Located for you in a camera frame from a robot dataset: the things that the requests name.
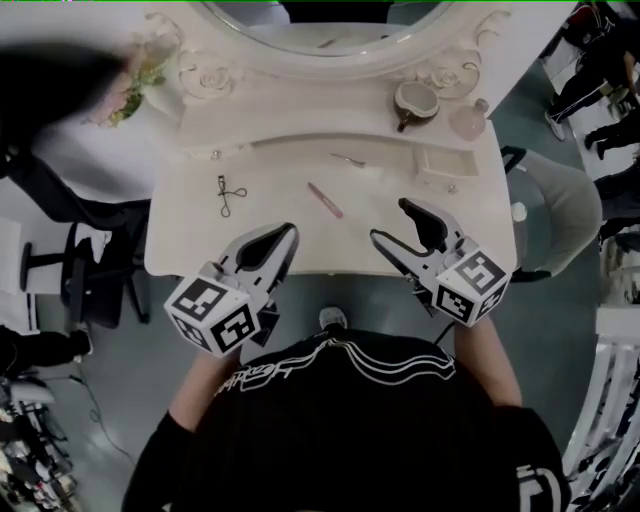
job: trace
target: pink pen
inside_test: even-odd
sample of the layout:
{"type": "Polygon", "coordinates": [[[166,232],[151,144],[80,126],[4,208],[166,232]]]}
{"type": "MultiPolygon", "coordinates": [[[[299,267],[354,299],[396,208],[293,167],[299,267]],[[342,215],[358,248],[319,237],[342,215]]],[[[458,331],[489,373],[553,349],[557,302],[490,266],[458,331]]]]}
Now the pink pen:
{"type": "Polygon", "coordinates": [[[318,199],[320,199],[320,201],[322,201],[324,205],[327,208],[329,208],[329,211],[333,213],[337,219],[341,219],[344,216],[343,213],[340,211],[340,208],[338,208],[335,204],[333,204],[331,199],[325,196],[318,187],[316,187],[311,182],[308,182],[307,185],[311,189],[311,192],[313,192],[313,195],[316,196],[318,199]]]}

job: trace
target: cable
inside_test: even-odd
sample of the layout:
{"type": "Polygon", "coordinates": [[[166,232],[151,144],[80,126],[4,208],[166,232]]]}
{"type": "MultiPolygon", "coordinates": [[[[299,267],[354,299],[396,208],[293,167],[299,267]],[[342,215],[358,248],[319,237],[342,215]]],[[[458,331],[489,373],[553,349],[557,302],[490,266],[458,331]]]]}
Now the cable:
{"type": "Polygon", "coordinates": [[[89,387],[87,378],[85,377],[84,371],[82,370],[82,366],[80,366],[80,363],[78,363],[77,366],[78,366],[78,373],[80,374],[80,378],[74,377],[73,375],[70,375],[69,378],[74,382],[77,382],[78,384],[82,384],[86,388],[87,393],[89,393],[89,397],[91,398],[91,401],[93,402],[93,405],[95,407],[94,409],[91,409],[89,411],[89,418],[91,418],[91,421],[93,421],[94,423],[97,423],[98,425],[100,425],[100,428],[104,433],[104,436],[107,438],[107,441],[109,441],[111,446],[113,446],[115,450],[117,450],[122,455],[124,455],[127,459],[129,459],[129,462],[131,463],[132,466],[135,466],[136,463],[134,458],[131,456],[131,454],[126,450],[120,448],[116,443],[113,442],[113,440],[111,439],[111,436],[109,436],[109,432],[107,432],[107,428],[105,427],[104,422],[102,420],[102,411],[100,410],[98,401],[96,400],[96,397],[93,394],[93,391],[91,391],[91,388],[89,387]]]}
{"type": "Polygon", "coordinates": [[[442,341],[442,338],[444,338],[444,337],[445,337],[445,335],[449,332],[449,330],[450,330],[454,325],[456,325],[456,323],[455,323],[455,322],[451,322],[449,325],[447,325],[447,326],[444,328],[444,330],[440,333],[440,336],[438,336],[438,337],[436,338],[436,341],[434,341],[434,342],[433,342],[433,344],[434,344],[434,345],[438,345],[438,344],[442,341]]]}

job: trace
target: teacup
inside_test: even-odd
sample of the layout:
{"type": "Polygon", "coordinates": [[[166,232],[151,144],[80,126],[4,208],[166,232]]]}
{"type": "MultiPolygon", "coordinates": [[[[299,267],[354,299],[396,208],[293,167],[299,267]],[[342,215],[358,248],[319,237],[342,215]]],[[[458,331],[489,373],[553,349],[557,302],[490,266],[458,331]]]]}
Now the teacup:
{"type": "Polygon", "coordinates": [[[401,83],[393,100],[396,114],[400,118],[399,132],[403,132],[409,125],[428,123],[440,109],[438,95],[423,82],[401,83]]]}

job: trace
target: mirror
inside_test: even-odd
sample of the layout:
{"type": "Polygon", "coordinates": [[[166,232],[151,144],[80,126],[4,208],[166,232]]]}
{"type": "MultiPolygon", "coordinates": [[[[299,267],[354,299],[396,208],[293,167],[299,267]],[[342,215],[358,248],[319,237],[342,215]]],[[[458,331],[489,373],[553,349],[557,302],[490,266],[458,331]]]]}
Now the mirror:
{"type": "Polygon", "coordinates": [[[401,42],[436,21],[451,2],[202,2],[228,27],[301,55],[366,53],[363,45],[401,42]]]}

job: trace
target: white vanity table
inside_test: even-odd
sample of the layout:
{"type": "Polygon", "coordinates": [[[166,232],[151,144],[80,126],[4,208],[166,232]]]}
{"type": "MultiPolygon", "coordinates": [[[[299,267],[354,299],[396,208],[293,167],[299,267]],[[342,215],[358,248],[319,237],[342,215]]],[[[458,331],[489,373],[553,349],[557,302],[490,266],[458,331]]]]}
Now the white vanity table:
{"type": "Polygon", "coordinates": [[[290,221],[300,230],[291,272],[397,275],[374,250],[369,231],[420,248],[413,222],[397,206],[401,197],[449,211],[503,268],[515,269],[493,126],[488,122],[469,143],[448,122],[456,107],[478,97],[483,48],[500,37],[509,8],[442,4],[415,25],[365,45],[341,46],[331,36],[326,48],[303,47],[297,37],[287,48],[282,34],[265,35],[277,27],[252,32],[215,6],[154,5],[162,15],[154,18],[163,22],[158,33],[173,31],[181,40],[175,78],[186,107],[178,140],[190,157],[157,176],[147,270],[193,274],[238,235],[290,221]],[[416,79],[438,93],[440,112],[400,134],[393,93],[416,79]],[[228,196],[229,218],[220,214],[219,175],[227,190],[248,191],[245,198],[228,196]],[[336,218],[308,183],[344,216],[336,218]]]}

